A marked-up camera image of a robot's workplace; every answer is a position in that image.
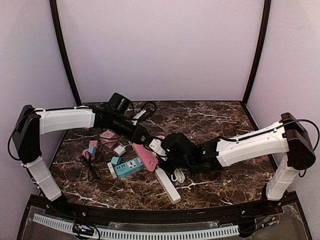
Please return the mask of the bright pink plug adapter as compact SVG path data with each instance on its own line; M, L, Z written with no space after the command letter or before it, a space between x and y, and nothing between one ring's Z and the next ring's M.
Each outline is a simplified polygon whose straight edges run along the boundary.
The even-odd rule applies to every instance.
M89 150L88 149L84 149L82 151L82 155L85 157L85 158L89 158L90 157L90 153L89 153Z

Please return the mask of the white power strip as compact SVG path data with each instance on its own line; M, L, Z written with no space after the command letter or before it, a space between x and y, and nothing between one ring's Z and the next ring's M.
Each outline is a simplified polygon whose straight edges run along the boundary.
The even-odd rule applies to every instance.
M161 168L157 168L155 171L155 176L158 179L160 185L164 189L166 195L173 205L179 203L181 201L181 196L178 193L177 189L167 176L166 172Z

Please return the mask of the white usb charger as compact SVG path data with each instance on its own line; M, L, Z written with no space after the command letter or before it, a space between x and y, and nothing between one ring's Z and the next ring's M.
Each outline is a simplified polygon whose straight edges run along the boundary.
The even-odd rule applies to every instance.
M122 156L125 152L126 152L126 149L124 146L122 145L118 145L115 149L114 149L114 152L116 153L116 155L118 157Z

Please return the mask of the teal charger plug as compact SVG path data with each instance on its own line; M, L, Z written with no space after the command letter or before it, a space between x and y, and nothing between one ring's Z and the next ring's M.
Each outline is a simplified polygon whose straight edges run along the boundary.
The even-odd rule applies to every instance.
M118 157L118 156L113 156L110 163L112 166L118 166L120 165L122 162L122 158L121 157Z

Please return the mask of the pink cube socket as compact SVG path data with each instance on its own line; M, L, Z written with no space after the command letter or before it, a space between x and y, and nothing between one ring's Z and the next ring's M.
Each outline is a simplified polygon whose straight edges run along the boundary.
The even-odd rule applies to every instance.
M101 144L110 149L117 143L120 136L110 130L106 130L99 135L99 138Z

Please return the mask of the teal power strip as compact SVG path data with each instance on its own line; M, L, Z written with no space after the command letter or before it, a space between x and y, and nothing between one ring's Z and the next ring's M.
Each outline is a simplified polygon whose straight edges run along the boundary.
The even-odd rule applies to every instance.
M126 178L145 168L139 157L133 158L127 162L117 165L114 170L119 179Z

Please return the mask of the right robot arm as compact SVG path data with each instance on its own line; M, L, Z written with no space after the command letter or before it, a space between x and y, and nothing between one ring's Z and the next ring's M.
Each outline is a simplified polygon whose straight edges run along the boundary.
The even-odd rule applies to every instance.
M315 150L308 131L291 113L263 129L235 137L218 136L195 144L182 133L171 133L160 139L152 151L161 161L160 167L172 174L181 168L192 174L211 173L257 157L282 154L275 175L267 183L264 199L279 201L301 171L316 162Z

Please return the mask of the pink triangular power strip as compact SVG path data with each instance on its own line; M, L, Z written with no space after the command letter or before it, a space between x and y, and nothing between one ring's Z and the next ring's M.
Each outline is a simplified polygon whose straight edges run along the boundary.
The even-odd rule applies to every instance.
M133 150L136 152L137 156L143 163L144 167L149 171L153 172L157 165L158 165L158 159L153 156L153 153L147 149L141 144L132 144Z

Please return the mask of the light pink charger block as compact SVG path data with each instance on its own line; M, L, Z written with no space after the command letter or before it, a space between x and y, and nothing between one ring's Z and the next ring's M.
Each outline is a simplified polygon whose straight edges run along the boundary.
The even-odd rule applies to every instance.
M91 159L95 158L96 152L97 152L97 148L98 148L98 141L97 140L91 140L89 142L88 149L87 149L87 154L88 154L89 158L91 158Z

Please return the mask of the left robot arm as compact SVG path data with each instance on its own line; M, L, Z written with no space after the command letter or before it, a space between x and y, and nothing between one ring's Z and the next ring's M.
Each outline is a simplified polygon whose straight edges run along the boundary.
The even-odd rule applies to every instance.
M18 117L15 127L8 138L7 147L11 144L17 152L14 158L27 169L35 184L45 197L54 202L63 196L61 189L53 178L43 159L40 137L42 135L71 129L108 129L130 142L143 144L150 137L145 127L139 124L143 118L125 115L132 102L115 92L103 106L75 106L64 108L34 108L25 105Z

